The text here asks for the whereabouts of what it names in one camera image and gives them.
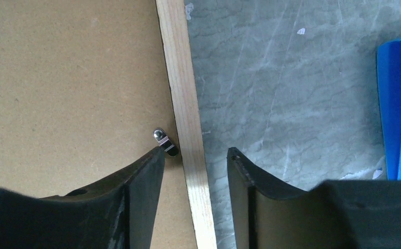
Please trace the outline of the brown cardboard backing board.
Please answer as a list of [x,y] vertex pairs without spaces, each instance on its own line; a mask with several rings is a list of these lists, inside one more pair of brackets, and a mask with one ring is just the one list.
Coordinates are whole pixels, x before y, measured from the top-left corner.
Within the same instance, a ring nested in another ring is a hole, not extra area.
[[64,196],[177,141],[155,1],[0,1],[0,187]]

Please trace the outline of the picture frame black and gold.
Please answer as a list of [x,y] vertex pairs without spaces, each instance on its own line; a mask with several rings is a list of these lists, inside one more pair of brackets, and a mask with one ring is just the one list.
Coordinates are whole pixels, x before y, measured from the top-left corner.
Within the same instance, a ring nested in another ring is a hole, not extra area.
[[217,248],[183,1],[156,1],[197,248]]

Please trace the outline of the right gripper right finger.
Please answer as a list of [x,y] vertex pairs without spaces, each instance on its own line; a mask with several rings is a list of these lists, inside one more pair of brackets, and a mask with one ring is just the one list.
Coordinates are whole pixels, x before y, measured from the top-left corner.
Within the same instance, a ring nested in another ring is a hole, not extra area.
[[401,181],[325,180],[309,191],[227,152],[237,248],[401,248]]

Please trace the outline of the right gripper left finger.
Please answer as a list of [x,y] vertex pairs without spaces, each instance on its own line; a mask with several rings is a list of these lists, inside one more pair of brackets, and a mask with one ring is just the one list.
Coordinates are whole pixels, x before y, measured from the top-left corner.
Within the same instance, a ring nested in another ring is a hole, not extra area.
[[155,147],[65,196],[0,188],[0,248],[150,248],[164,159]]

